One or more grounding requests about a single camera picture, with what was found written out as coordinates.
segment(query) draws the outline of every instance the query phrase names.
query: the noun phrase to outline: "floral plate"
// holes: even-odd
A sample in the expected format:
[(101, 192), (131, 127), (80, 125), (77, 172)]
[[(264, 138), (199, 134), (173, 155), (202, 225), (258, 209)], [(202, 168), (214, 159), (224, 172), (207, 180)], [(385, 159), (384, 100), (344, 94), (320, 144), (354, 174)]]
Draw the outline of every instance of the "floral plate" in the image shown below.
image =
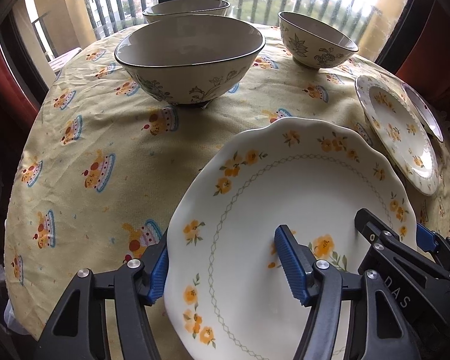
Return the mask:
[(355, 90), (373, 130), (405, 177), (424, 195), (433, 195), (438, 187), (437, 158), (408, 104), (370, 76), (358, 77)]
[(415, 106), (416, 113), (415, 115), (418, 117), (422, 125), (425, 127), (427, 132), (434, 135), (440, 142), (443, 142), (443, 134), (440, 126), (438, 125), (437, 119), (433, 116), (430, 107), (427, 105), (425, 99), (420, 96), (420, 94), (413, 89), (407, 83), (402, 83), (402, 89), (407, 94), (408, 98)]
[[(168, 227), (168, 317), (195, 359), (291, 359), (308, 309), (276, 254), (287, 224), (317, 258), (356, 272), (369, 244), (366, 207), (416, 249), (415, 215), (388, 160), (357, 133), (284, 117), (236, 135), (188, 188)], [(344, 302), (334, 359), (343, 357)]]

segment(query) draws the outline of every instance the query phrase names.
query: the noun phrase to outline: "balcony railing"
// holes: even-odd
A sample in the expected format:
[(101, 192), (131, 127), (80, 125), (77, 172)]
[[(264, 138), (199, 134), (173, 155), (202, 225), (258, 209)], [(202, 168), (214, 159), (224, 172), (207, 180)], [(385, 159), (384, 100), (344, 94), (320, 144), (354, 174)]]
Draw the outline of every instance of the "balcony railing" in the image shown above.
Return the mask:
[(143, 24), (142, 11), (158, 0), (84, 0), (95, 37), (102, 39), (132, 25)]
[[(158, 0), (85, 0), (90, 23), (97, 39), (126, 27), (144, 23), (142, 10)], [(267, 25), (278, 25), (278, 12), (290, 10), (323, 21), (359, 43), (373, 15), (375, 6), (358, 0), (226, 0), (231, 3), (229, 16)]]

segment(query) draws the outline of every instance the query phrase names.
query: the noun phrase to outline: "bowl rim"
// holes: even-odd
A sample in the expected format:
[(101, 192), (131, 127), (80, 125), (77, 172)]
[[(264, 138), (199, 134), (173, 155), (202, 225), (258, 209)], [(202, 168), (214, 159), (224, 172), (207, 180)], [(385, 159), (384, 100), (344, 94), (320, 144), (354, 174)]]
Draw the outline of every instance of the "bowl rim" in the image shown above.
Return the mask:
[(144, 15), (144, 16), (158, 16), (158, 17), (162, 16), (163, 17), (163, 16), (169, 16), (169, 15), (182, 15), (184, 13), (193, 13), (193, 12), (209, 12), (209, 11), (215, 11), (217, 9), (227, 9), (227, 8), (230, 7), (230, 3), (228, 1), (225, 1), (225, 0), (215, 0), (215, 1), (221, 1), (223, 3), (226, 3), (226, 5), (224, 7), (200, 9), (200, 10), (197, 10), (197, 11), (187, 11), (187, 12), (172, 12), (172, 13), (147, 13), (146, 12), (147, 9), (151, 9), (153, 7), (156, 7), (157, 5), (169, 2), (169, 1), (164, 1), (162, 3), (158, 3), (158, 4), (155, 4), (155, 5), (152, 5), (151, 7), (145, 8), (144, 10), (142, 10), (142, 15)]
[[(145, 65), (145, 64), (129, 64), (127, 62), (124, 62), (122, 60), (119, 59), (118, 55), (117, 55), (117, 50), (119, 49), (120, 45), (128, 38), (130, 37), (130, 35), (134, 34), (137, 31), (140, 31), (148, 26), (153, 26), (153, 25), (157, 25), (158, 23), (160, 23), (163, 20), (160, 21), (154, 21), (153, 23), (150, 24), (145, 24), (143, 27), (138, 28), (138, 30), (133, 31), (132, 33), (128, 34), (125, 38), (123, 38), (117, 45), (115, 48), (115, 51), (113, 53), (113, 56), (115, 57), (115, 60), (120, 63), (121, 65), (124, 66), (131, 66), (133, 68), (157, 68), (157, 69), (161, 69), (161, 68), (180, 68), (180, 67), (185, 67), (185, 66), (200, 66), (200, 65), (208, 65), (208, 64), (214, 64), (217, 62), (226, 62), (226, 61), (233, 61), (235, 59), (240, 59), (243, 58), (245, 56), (250, 56), (253, 55), (255, 53), (259, 53), (264, 47), (265, 47), (265, 37), (262, 34), (262, 32), (258, 29), (253, 27), (250, 23), (247, 23), (246, 21), (242, 21), (242, 20), (238, 20), (238, 19), (234, 19), (233, 17), (228, 17), (228, 16), (217, 16), (217, 15), (193, 15), (193, 16), (209, 16), (209, 17), (220, 17), (221, 19), (219, 20), (236, 20), (236, 21), (240, 21), (241, 23), (246, 24), (247, 26), (249, 26), (250, 28), (253, 28), (254, 30), (256, 30), (261, 36), (262, 36), (262, 43), (260, 44), (259, 47), (256, 47), (254, 50), (247, 52), (246, 54), (242, 54), (242, 55), (237, 55), (237, 56), (233, 56), (231, 58), (225, 58), (225, 59), (219, 59), (216, 61), (207, 61), (207, 62), (198, 62), (198, 63), (193, 63), (193, 64), (169, 64), (169, 65), (161, 65), (161, 66), (150, 66), (150, 65)], [(175, 17), (169, 17), (167, 18), (167, 20), (174, 20), (177, 16)]]
[[(308, 19), (312, 19), (312, 20), (314, 20), (314, 21), (317, 21), (318, 23), (320, 23), (320, 24), (322, 24), (322, 25), (324, 25), (324, 26), (330, 27), (330, 28), (334, 29), (335, 31), (338, 31), (339, 33), (341, 33), (341, 34), (342, 34), (344, 37), (346, 37), (350, 42), (352, 42), (352, 43), (355, 45), (355, 48), (343, 47), (343, 46), (341, 46), (341, 45), (339, 45), (339, 44), (336, 44), (336, 43), (332, 42), (331, 40), (322, 38), (321, 36), (318, 36), (318, 35), (314, 34), (313, 32), (307, 31), (307, 30), (305, 30), (304, 28), (302, 28), (302, 27), (296, 25), (295, 23), (292, 23), (291, 21), (285, 19), (285, 18), (282, 16), (283, 13), (292, 13), (292, 14), (294, 14), (294, 15), (307, 17)], [(295, 27), (299, 28), (300, 30), (305, 31), (305, 32), (309, 33), (310, 35), (313, 35), (313, 36), (315, 36), (316, 38), (322, 39), (322, 40), (324, 40), (325, 42), (331, 43), (331, 44), (333, 44), (333, 45), (335, 45), (335, 46), (337, 46), (337, 47), (339, 47), (339, 48), (341, 48), (341, 49), (344, 49), (344, 50), (347, 50), (347, 51), (351, 51), (351, 52), (353, 52), (353, 53), (359, 52), (359, 47), (357, 46), (357, 44), (356, 44), (353, 40), (351, 40), (351, 39), (350, 39), (348, 36), (346, 36), (343, 32), (337, 30), (336, 28), (333, 28), (332, 26), (329, 26), (327, 23), (324, 23), (323, 21), (314, 19), (314, 18), (311, 17), (311, 16), (307, 16), (307, 15), (303, 15), (303, 14), (301, 14), (301, 13), (291, 12), (291, 11), (281, 11), (281, 12), (278, 13), (278, 17), (280, 18), (280, 20), (285, 20), (288, 24), (291, 24), (292, 26), (295, 26)]]

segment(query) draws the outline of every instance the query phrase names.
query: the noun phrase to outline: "floral bowl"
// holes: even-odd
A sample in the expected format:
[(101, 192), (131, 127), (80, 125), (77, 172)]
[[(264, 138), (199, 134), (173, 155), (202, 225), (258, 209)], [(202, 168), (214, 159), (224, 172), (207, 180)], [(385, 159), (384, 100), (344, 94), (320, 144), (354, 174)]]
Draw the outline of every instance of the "floral bowl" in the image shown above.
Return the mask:
[(147, 23), (175, 16), (219, 15), (225, 16), (230, 6), (224, 0), (172, 0), (145, 9), (142, 13)]
[(282, 41), (295, 61), (309, 68), (333, 68), (345, 62), (359, 47), (339, 30), (294, 12), (280, 12)]
[(244, 21), (176, 16), (127, 36), (115, 59), (156, 100), (205, 104), (239, 82), (264, 46), (262, 33)]

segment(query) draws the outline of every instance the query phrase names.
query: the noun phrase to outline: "round table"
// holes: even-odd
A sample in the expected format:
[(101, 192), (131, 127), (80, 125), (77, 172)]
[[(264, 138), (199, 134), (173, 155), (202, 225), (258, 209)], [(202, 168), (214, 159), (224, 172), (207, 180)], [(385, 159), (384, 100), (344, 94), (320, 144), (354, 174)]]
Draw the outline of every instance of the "round table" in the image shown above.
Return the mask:
[[(200, 169), (233, 135), (284, 116), (327, 120), (357, 131), (387, 155), (365, 119), (354, 79), (369, 74), (402, 92), (401, 81), (360, 56), (320, 71), (296, 64), (279, 29), (257, 25), (267, 44), (239, 84), (205, 109), (147, 95), (114, 60), (139, 26), (98, 40), (62, 69), (37, 115), (15, 177), (6, 225), (7, 287), (18, 321), (39, 338), (78, 269), (117, 269), (167, 228)], [(406, 185), (416, 220), (450, 236), (450, 136), (433, 139), (439, 188)], [(163, 359), (189, 359), (163, 300), (147, 310)], [(112, 358), (121, 359), (107, 301)]]

